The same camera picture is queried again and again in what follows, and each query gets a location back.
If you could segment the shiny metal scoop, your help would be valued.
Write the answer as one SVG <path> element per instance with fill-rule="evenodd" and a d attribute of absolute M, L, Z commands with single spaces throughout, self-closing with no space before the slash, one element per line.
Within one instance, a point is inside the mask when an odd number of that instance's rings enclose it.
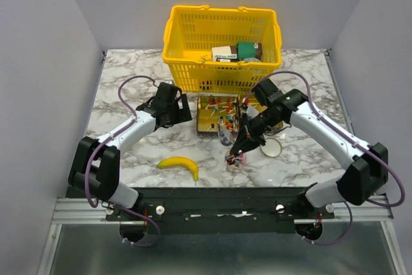
<path fill-rule="evenodd" d="M 238 130 L 227 129 L 226 126 L 218 124 L 218 138 L 222 145 L 231 146 L 238 137 Z"/>

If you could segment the yellow banana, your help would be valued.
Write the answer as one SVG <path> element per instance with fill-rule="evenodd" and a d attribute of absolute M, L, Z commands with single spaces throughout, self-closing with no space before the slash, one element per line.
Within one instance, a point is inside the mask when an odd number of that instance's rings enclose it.
<path fill-rule="evenodd" d="M 195 182 L 199 179 L 199 169 L 197 163 L 186 157 L 174 156 L 163 159 L 157 164 L 157 167 L 160 169 L 166 169 L 169 167 L 183 167 L 191 172 L 192 178 Z"/>

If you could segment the aluminium frame rail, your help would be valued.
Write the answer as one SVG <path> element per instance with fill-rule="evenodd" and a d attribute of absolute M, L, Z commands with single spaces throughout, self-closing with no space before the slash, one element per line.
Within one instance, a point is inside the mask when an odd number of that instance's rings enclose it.
<path fill-rule="evenodd" d="M 323 216 L 322 221 L 326 222 L 348 222 L 349 214 L 353 216 L 354 222 L 387 222 L 393 219 L 391 210 L 373 205 L 369 202 L 361 206 L 351 205 L 350 209 L 343 203 L 333 204 L 334 217 L 327 219 Z M 53 225 L 92 225 L 103 223 L 141 224 L 142 220 L 121 218 L 120 215 L 111 217 L 109 211 L 101 205 L 92 208 L 84 198 L 59 198 L 53 210 L 51 223 Z"/>

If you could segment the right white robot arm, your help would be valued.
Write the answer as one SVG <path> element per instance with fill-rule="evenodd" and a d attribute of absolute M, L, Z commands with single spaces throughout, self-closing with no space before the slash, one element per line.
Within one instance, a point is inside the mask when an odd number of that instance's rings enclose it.
<path fill-rule="evenodd" d="M 379 163 L 379 160 L 388 160 L 386 147 L 380 143 L 372 146 L 351 136 L 311 106 L 301 91 L 293 89 L 283 93 L 270 79 L 265 79 L 252 93 L 265 110 L 254 117 L 242 118 L 238 136 L 229 151 L 231 158 L 265 145 L 264 132 L 284 122 L 311 136 L 345 170 L 342 176 L 312 184 L 297 196 L 294 207 L 303 218 L 311 218 L 319 208 L 332 203 L 361 205 L 388 181 L 388 171 Z"/>

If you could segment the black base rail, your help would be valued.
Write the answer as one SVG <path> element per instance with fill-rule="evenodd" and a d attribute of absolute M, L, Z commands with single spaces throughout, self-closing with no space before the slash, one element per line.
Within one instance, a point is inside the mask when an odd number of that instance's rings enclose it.
<path fill-rule="evenodd" d="M 110 222 L 138 238 L 176 234 L 240 234 L 304 232 L 318 238 L 320 221 L 334 217 L 333 207 L 305 209 L 301 187 L 137 187 L 137 204 L 119 207 L 107 190 L 91 186 L 90 195 L 106 202 Z"/>

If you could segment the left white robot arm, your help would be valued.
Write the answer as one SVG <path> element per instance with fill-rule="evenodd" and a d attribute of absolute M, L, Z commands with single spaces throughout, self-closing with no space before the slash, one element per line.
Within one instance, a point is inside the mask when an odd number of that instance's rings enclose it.
<path fill-rule="evenodd" d="M 142 138 L 159 128 L 169 128 L 192 119 L 186 94 L 161 82 L 156 94 L 132 110 L 132 116 L 99 138 L 80 140 L 68 177 L 70 186 L 89 198 L 117 204 L 128 220 L 142 215 L 137 190 L 120 181 L 120 159 Z"/>

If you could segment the green and brown bottle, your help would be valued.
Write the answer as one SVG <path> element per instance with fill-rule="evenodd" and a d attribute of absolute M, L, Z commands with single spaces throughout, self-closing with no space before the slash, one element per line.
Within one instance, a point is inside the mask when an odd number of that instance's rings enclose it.
<path fill-rule="evenodd" d="M 263 46 L 257 42 L 240 41 L 236 45 L 238 52 L 238 59 L 244 61 L 245 59 L 257 59 L 261 61 L 263 55 Z"/>

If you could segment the white and black box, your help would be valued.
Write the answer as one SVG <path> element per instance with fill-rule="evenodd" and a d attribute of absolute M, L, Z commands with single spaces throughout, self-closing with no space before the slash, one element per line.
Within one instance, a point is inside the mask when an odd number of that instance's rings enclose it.
<path fill-rule="evenodd" d="M 217 46 L 211 48 L 212 61 L 217 59 L 237 59 L 238 49 L 236 46 Z"/>

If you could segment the candy tin box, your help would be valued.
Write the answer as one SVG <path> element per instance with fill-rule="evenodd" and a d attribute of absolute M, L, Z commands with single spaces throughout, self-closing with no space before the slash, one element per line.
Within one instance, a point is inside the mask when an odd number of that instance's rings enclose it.
<path fill-rule="evenodd" d="M 200 138 L 217 137 L 219 129 L 228 130 L 234 137 L 241 127 L 245 94 L 209 95 L 197 99 L 196 132 Z"/>

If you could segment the clear plastic jar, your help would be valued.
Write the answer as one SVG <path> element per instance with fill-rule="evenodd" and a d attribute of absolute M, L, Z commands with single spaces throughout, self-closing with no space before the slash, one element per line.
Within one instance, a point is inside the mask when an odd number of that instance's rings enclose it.
<path fill-rule="evenodd" d="M 230 150 L 225 153 L 225 167 L 229 172 L 239 172 L 242 171 L 246 166 L 247 156 L 246 154 L 240 153 L 237 156 L 232 155 Z"/>

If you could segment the yellow plastic shopping basket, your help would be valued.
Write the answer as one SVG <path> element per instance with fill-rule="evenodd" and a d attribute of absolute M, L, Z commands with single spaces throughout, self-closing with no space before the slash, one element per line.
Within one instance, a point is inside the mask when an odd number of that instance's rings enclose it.
<path fill-rule="evenodd" d="M 261 61 L 212 61 L 213 48 L 239 42 L 260 43 Z M 274 10 L 176 5 L 165 27 L 162 58 L 184 92 L 239 94 L 280 68 L 281 46 Z"/>

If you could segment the gold jar lid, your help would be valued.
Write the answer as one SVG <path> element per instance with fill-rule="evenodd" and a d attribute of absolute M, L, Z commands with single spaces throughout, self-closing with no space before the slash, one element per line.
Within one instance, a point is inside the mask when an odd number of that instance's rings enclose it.
<path fill-rule="evenodd" d="M 261 152 L 270 158 L 279 156 L 283 150 L 283 146 L 276 138 L 267 138 L 265 144 L 260 146 Z"/>

